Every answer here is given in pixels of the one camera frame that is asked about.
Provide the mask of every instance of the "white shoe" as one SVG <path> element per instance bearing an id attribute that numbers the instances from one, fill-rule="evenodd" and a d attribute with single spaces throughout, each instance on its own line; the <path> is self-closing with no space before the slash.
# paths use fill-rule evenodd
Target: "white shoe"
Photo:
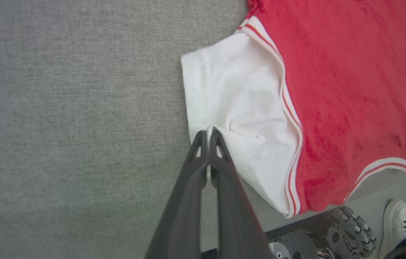
<path id="1" fill-rule="evenodd" d="M 406 238 L 406 204 L 402 200 L 391 201 L 384 212 L 382 243 L 379 259 L 392 252 Z"/>

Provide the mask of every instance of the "red and white shirt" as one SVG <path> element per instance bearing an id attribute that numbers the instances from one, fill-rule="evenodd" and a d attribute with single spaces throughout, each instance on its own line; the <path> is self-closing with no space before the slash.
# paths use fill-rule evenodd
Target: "red and white shirt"
<path id="1" fill-rule="evenodd" d="M 219 128 L 287 217 L 406 171 L 406 1 L 249 0 L 233 36 L 182 56 L 190 138 Z"/>

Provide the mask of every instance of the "shoe sole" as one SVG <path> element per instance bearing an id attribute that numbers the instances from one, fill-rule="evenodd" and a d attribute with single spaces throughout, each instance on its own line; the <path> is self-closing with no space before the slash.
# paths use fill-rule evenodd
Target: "shoe sole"
<path id="1" fill-rule="evenodd" d="M 385 207 L 384 219 L 382 221 L 382 242 L 379 248 L 378 259 L 384 259 L 384 257 L 393 250 L 392 247 L 388 247 L 393 242 L 393 227 L 391 218 L 393 217 L 395 208 L 397 208 L 397 205 L 400 203 L 403 203 L 403 201 L 393 200 L 389 202 L 387 207 Z"/>

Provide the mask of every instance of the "white fabric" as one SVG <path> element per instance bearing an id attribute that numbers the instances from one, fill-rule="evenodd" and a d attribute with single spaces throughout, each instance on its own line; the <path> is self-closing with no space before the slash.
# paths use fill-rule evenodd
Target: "white fabric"
<path id="1" fill-rule="evenodd" d="M 244 33 L 185 54 L 181 62 L 190 139 L 218 128 L 241 177 L 289 215 L 288 177 L 298 138 L 280 102 L 283 68 Z"/>

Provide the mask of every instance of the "black curved object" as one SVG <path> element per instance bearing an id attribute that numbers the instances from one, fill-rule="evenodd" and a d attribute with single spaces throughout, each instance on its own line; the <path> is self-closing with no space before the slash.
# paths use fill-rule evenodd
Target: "black curved object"
<path id="1" fill-rule="evenodd" d="M 206 166 L 217 188 L 221 259 L 273 259 L 221 133 L 195 136 L 145 259 L 200 258 L 201 189 Z"/>

